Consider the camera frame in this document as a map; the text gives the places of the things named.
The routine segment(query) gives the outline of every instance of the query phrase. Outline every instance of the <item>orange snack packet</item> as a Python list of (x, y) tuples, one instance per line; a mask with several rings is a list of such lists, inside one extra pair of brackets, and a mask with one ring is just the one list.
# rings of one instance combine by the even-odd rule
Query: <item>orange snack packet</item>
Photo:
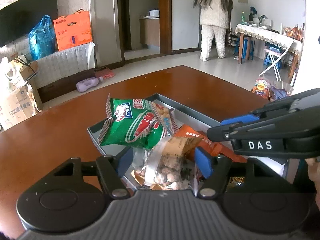
[[(202, 147), (207, 153), (209, 153), (211, 156), (216, 157), (220, 153), (225, 155), (226, 157), (230, 158), (236, 163), (246, 163), (247, 159), (236, 155), (231, 149), (224, 146), (222, 143), (213, 143), (210, 141), (206, 134), (202, 131), (195, 131), (190, 126), (184, 124), (180, 130), (175, 134), (177, 137), (200, 137), (202, 138), (202, 141), (197, 145), (197, 147)], [(194, 162), (195, 158), (195, 151), (194, 149), (186, 154), (185, 156), (188, 160), (191, 160)]]
[[(199, 132), (193, 130), (190, 126), (184, 124), (176, 132), (174, 135), (176, 137), (199, 137), (202, 138), (201, 142), (197, 144), (197, 147), (202, 147), (207, 153), (212, 155), (213, 157), (218, 156), (219, 153), (213, 153), (214, 150), (214, 143), (211, 142), (206, 135), (200, 134)], [(189, 153), (185, 156), (188, 160), (195, 161), (195, 149), (192, 149)]]

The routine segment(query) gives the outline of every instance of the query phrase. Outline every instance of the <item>green bottle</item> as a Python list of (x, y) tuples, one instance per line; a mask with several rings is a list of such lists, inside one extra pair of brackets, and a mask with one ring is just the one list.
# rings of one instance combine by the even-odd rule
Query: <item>green bottle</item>
[(242, 20), (242, 24), (244, 25), (244, 12), (242, 12), (241, 20)]

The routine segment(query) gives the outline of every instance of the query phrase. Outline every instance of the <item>blue plastic stool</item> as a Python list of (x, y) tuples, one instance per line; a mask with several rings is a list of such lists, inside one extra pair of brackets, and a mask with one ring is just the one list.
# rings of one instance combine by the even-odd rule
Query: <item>blue plastic stool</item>
[[(270, 50), (272, 50), (272, 51), (274, 51), (274, 52), (279, 52), (279, 53), (280, 53), (280, 50), (279, 50), (278, 48), (273, 47), (273, 46), (270, 46), (268, 49), (270, 49)], [(271, 64), (272, 64), (272, 61), (271, 61), (271, 58), (270, 58), (269, 54), (267, 54), (267, 56), (266, 56), (263, 64), (264, 64), (265, 66), (268, 66), (268, 63), (271, 63)], [(278, 70), (281, 69), (281, 61), (279, 61), (279, 62), (276, 64), (276, 67), (277, 67)]]
[[(236, 53), (239, 53), (239, 43), (240, 43), (240, 38), (238, 38), (238, 40), (237, 40), (237, 44), (236, 44), (235, 51), (234, 51), (233, 55), (236, 55)], [(248, 39), (244, 38), (242, 59), (245, 59), (245, 56), (247, 54), (247, 44), (248, 44)], [(251, 41), (251, 51), (249, 52), (249, 55), (251, 56), (251, 60), (253, 60), (253, 52), (254, 52), (253, 41)]]

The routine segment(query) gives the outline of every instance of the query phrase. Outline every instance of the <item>green snack bag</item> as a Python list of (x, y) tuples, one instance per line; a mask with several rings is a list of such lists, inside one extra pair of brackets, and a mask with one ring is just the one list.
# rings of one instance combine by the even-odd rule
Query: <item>green snack bag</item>
[(152, 102), (144, 99), (114, 99), (108, 96), (107, 120), (99, 135), (100, 145), (121, 144), (151, 149), (170, 136), (161, 124)]

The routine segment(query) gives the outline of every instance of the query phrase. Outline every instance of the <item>wooden cabinet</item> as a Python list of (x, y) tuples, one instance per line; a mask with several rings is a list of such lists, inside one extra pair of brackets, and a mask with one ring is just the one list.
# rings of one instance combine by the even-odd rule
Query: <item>wooden cabinet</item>
[(160, 47), (160, 19), (140, 19), (140, 42)]

